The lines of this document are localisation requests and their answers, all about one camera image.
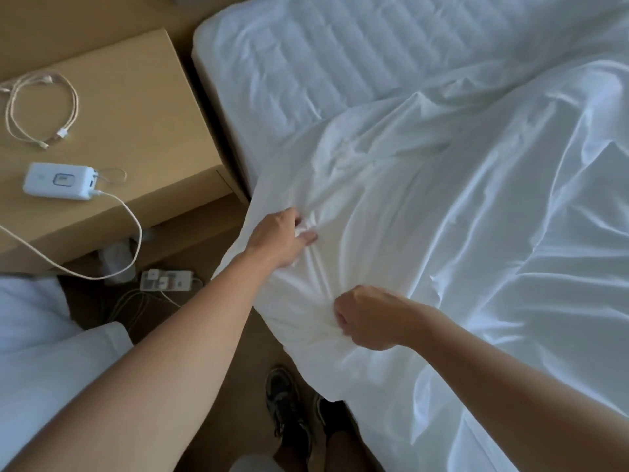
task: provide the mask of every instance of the nightstand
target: nightstand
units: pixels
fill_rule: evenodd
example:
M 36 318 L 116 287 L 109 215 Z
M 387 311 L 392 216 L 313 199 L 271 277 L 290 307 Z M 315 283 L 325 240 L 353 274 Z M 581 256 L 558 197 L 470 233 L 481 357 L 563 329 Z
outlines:
M 0 133 L 0 224 L 58 263 L 136 234 L 114 199 L 66 201 L 24 194 L 21 185 L 30 162 L 125 170 L 126 183 L 99 180 L 98 189 L 126 202 L 143 228 L 158 226 L 153 242 L 142 246 L 140 269 L 242 224 L 246 198 L 223 165 L 165 30 L 44 70 L 60 72 L 75 86 L 79 117 L 67 138 L 48 150 Z M 64 86 L 27 87 L 20 92 L 16 117 L 28 133 L 45 138 L 62 124 L 70 102 Z M 93 270 L 84 259 L 73 264 L 80 272 Z M 49 269 L 0 232 L 0 272 Z

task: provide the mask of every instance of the shoe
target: shoe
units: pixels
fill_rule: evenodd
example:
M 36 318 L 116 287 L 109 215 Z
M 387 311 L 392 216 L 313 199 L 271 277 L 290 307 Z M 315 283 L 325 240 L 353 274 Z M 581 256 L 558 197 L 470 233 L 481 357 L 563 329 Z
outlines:
M 291 373 L 285 367 L 276 367 L 267 375 L 267 409 L 275 425 L 275 436 L 282 443 L 305 453 L 306 462 L 312 451 L 312 434 L 304 418 L 299 391 Z
M 327 439 L 339 430 L 355 432 L 345 402 L 330 402 L 320 394 L 315 395 L 314 398 L 314 413 L 321 422 Z

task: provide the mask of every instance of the forearm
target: forearm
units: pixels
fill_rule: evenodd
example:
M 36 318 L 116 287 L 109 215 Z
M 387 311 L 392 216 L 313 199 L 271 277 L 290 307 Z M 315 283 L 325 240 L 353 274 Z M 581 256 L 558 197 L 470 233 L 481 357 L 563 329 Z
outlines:
M 75 398 L 8 471 L 172 470 L 209 411 L 269 269 L 241 256 Z
M 629 470 L 629 422 L 456 325 L 414 308 L 422 355 L 523 472 Z

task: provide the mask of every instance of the white power bank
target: white power bank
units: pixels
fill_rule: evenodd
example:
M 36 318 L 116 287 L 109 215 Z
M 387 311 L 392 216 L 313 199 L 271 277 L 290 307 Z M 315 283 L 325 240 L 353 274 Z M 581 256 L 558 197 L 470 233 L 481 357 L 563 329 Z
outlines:
M 34 162 L 28 167 L 22 190 L 36 197 L 90 200 L 97 178 L 92 167 Z

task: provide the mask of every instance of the hand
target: hand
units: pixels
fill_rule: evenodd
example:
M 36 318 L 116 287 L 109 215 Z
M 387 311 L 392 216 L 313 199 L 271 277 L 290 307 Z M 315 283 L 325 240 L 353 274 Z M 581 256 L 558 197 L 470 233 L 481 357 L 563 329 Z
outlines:
M 301 218 L 293 207 L 266 215 L 249 237 L 245 252 L 259 254 L 271 271 L 293 263 L 318 235 L 309 230 L 295 237 Z
M 374 286 L 357 286 L 334 301 L 343 333 L 358 346 L 376 351 L 412 342 L 421 332 L 424 310 L 438 312 Z

